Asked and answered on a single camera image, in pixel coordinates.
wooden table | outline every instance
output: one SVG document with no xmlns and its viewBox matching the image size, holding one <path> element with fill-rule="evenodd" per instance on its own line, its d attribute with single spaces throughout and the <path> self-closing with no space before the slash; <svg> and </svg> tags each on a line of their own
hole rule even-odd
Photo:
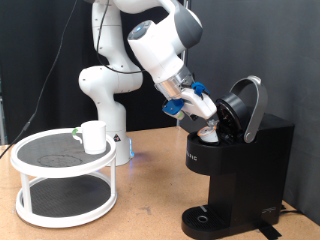
<svg viewBox="0 0 320 240">
<path fill-rule="evenodd" d="M 135 157 L 117 167 L 117 203 L 98 220 L 67 229 L 31 226 L 17 216 L 14 205 L 21 182 L 9 151 L 0 160 L 0 239 L 190 239 L 181 230 L 181 215 L 207 203 L 209 177 L 186 167 L 187 135 L 180 127 L 128 133 Z M 109 167 L 100 171 L 109 174 Z M 285 214 L 274 227 L 282 240 L 320 239 L 319 226 L 303 215 Z M 259 231 L 224 239 L 266 240 Z"/>
</svg>

round white rack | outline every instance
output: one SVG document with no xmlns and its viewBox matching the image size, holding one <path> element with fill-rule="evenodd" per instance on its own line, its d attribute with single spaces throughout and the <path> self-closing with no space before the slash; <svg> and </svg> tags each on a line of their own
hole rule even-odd
<svg viewBox="0 0 320 240">
<path fill-rule="evenodd" d="M 22 182 L 17 213 L 31 224 L 48 228 L 85 224 L 106 214 L 117 200 L 114 140 L 107 136 L 107 150 L 89 155 L 73 139 L 72 130 L 40 132 L 12 149 L 11 164 Z M 110 178 L 96 172 L 107 165 Z M 29 175 L 36 178 L 29 182 Z"/>
</svg>

black cable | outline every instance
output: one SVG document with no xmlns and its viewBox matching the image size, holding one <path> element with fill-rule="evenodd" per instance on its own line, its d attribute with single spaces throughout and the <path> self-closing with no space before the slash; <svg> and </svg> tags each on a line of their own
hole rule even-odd
<svg viewBox="0 0 320 240">
<path fill-rule="evenodd" d="M 103 19 L 104 19 L 104 17 L 106 16 L 106 13 L 107 13 L 107 11 L 108 11 L 108 7 L 109 7 L 109 0 L 108 0 L 108 2 L 107 2 L 107 4 L 106 4 L 106 9 L 104 10 L 103 17 L 102 17 L 102 19 L 101 19 L 100 28 L 99 28 L 99 35 L 98 35 L 98 42 L 97 42 L 97 58 L 98 58 L 100 64 L 102 64 L 103 66 L 105 66 L 105 67 L 108 68 L 109 70 L 111 70 L 111 71 L 113 71 L 113 72 L 116 72 L 116 73 L 133 74 L 133 73 L 142 73 L 142 72 L 145 72 L 146 70 L 141 70 L 141 71 L 136 71 L 136 72 L 121 72 L 121 71 L 118 71 L 118 70 L 115 70 L 115 69 L 110 68 L 109 66 L 105 65 L 105 64 L 101 61 L 100 55 L 99 55 L 99 44 L 100 44 L 100 37 L 101 37 Z"/>
<path fill-rule="evenodd" d="M 35 109 L 34 113 L 32 114 L 31 118 L 29 119 L 29 121 L 24 125 L 24 127 L 23 127 L 22 131 L 20 132 L 20 134 L 18 135 L 18 137 L 16 137 L 16 139 L 13 140 L 13 142 L 9 145 L 9 147 L 7 147 L 6 150 L 1 154 L 0 159 L 1 159 L 1 158 L 3 157 L 3 155 L 12 147 L 12 145 L 16 143 L 16 141 L 20 138 L 20 136 L 21 136 L 25 131 L 27 131 L 27 129 L 29 128 L 29 126 L 30 126 L 30 124 L 31 124 L 31 122 L 32 122 L 32 120 L 34 119 L 34 117 L 35 117 L 36 114 L 37 114 L 37 111 L 38 111 L 38 107 L 39 107 L 40 99 L 41 99 L 41 97 L 42 97 L 43 90 L 44 90 L 44 88 L 45 88 L 45 86 L 46 86 L 46 84 L 47 84 L 47 81 L 48 81 L 48 79 L 49 79 L 49 77 L 50 77 L 50 75 L 51 75 L 51 72 L 52 72 L 53 68 L 55 67 L 55 65 L 56 65 L 56 63 L 57 63 L 57 60 L 58 60 L 58 58 L 59 58 L 59 55 L 60 55 L 60 52 L 61 52 L 61 48 L 62 48 L 62 43 L 63 43 L 64 34 L 65 34 L 66 30 L 67 30 L 67 27 L 68 27 L 68 25 L 69 25 L 69 22 L 70 22 L 70 19 L 71 19 L 72 15 L 73 15 L 74 9 L 75 9 L 75 7 L 76 7 L 76 5 L 77 5 L 77 2 L 78 2 L 78 0 L 75 0 L 74 5 L 73 5 L 73 8 L 72 8 L 72 11 L 71 11 L 71 13 L 70 13 L 70 15 L 69 15 L 69 18 L 68 18 L 68 21 L 67 21 L 67 23 L 66 23 L 66 25 L 65 25 L 65 27 L 64 27 L 64 30 L 63 30 L 63 33 L 62 33 L 62 36 L 61 36 L 60 46 L 59 46 L 59 49 L 58 49 L 56 58 L 55 58 L 55 60 L 54 60 L 54 62 L 53 62 L 53 64 L 52 64 L 51 69 L 50 69 L 50 71 L 49 71 L 49 73 L 48 73 L 48 75 L 47 75 L 47 77 L 46 77 L 46 80 L 45 80 L 43 86 L 42 86 L 42 89 L 41 89 L 41 92 L 40 92 L 40 95 L 39 95 L 39 98 L 38 98 L 38 102 L 37 102 L 36 109 Z"/>
<path fill-rule="evenodd" d="M 303 212 L 299 211 L 299 210 L 292 210 L 292 211 L 281 211 L 280 212 L 280 216 L 282 216 L 283 214 L 286 214 L 286 213 L 297 213 L 297 214 L 303 214 Z"/>
</svg>

white mug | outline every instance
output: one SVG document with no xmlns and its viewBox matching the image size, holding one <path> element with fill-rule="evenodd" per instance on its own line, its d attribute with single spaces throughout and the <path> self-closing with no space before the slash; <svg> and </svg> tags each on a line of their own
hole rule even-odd
<svg viewBox="0 0 320 240">
<path fill-rule="evenodd" d="M 82 131 L 82 139 L 76 135 L 76 132 Z M 106 142 L 106 123 L 103 121 L 89 121 L 81 124 L 81 127 L 77 127 L 72 131 L 74 139 L 80 141 L 84 151 L 87 154 L 95 155 L 103 153 L 107 148 Z"/>
</svg>

black coffee machine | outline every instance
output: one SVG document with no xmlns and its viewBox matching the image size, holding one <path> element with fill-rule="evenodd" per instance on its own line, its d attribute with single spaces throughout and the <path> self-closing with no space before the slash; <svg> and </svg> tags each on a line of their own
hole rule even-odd
<svg viewBox="0 0 320 240">
<path fill-rule="evenodd" d="M 253 109 L 238 97 L 249 84 L 257 90 Z M 182 230 L 189 237 L 219 239 L 254 229 L 269 231 L 278 223 L 294 125 L 264 113 L 267 100 L 259 78 L 241 79 L 216 102 L 220 144 L 189 134 L 186 165 L 210 176 L 208 204 L 182 215 Z"/>
</svg>

